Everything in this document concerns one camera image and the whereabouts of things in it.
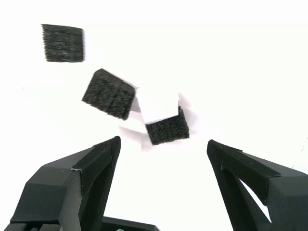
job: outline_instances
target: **black foam cube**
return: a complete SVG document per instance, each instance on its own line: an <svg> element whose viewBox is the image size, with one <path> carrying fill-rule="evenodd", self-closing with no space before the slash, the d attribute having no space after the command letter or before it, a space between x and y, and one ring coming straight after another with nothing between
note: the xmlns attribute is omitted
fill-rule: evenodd
<svg viewBox="0 0 308 231"><path fill-rule="evenodd" d="M130 84L100 69L94 73L82 101L111 116L127 120L134 97L135 89Z"/></svg>
<svg viewBox="0 0 308 231"><path fill-rule="evenodd" d="M189 128L181 107L177 116L146 124L146 129L152 145L189 138Z"/></svg>
<svg viewBox="0 0 308 231"><path fill-rule="evenodd" d="M42 24L45 57L48 62L84 61L83 30L71 26Z"/></svg>

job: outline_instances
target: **black velcro square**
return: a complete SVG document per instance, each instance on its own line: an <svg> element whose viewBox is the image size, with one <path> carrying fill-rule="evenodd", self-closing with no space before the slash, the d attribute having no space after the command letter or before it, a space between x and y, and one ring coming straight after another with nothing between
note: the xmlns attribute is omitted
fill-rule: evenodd
<svg viewBox="0 0 308 231"><path fill-rule="evenodd" d="M179 107L179 115L146 124L146 129L152 145L189 138L189 128L181 107Z"/></svg>
<svg viewBox="0 0 308 231"><path fill-rule="evenodd" d="M96 71L82 101L106 112L127 120L135 97L135 89L104 69Z"/></svg>
<svg viewBox="0 0 308 231"><path fill-rule="evenodd" d="M84 61L83 30L71 26L42 24L45 57L48 62Z"/></svg>

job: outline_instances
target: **white background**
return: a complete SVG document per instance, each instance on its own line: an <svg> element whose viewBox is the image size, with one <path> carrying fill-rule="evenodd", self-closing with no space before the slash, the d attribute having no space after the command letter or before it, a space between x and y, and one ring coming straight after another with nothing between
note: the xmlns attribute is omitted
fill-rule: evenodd
<svg viewBox="0 0 308 231"><path fill-rule="evenodd" d="M161 231L232 230L210 139L293 166L308 136L307 26L63 25L85 30L85 62L47 63L39 24L5 27L0 230L41 165L115 135L122 150L105 215ZM172 83L191 139L153 148L82 103L98 68L135 86Z"/></svg>

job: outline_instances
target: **white tape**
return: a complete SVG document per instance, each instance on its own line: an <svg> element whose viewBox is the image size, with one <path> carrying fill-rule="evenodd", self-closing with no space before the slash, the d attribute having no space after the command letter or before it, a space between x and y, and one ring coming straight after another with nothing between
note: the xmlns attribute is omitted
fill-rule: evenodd
<svg viewBox="0 0 308 231"><path fill-rule="evenodd" d="M179 95L171 86L144 85L136 89L136 97L145 124L151 124L179 114Z"/></svg>

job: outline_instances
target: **white paper piece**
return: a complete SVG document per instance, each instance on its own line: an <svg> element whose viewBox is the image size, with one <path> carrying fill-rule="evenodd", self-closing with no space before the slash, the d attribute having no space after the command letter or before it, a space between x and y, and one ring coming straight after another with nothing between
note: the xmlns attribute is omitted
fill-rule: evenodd
<svg viewBox="0 0 308 231"><path fill-rule="evenodd" d="M145 124L151 124L179 114L179 95L170 86L144 85L136 89L136 97Z"/></svg>
<svg viewBox="0 0 308 231"><path fill-rule="evenodd" d="M127 120L119 120L119 127L146 134L147 130L140 112L130 111Z"/></svg>

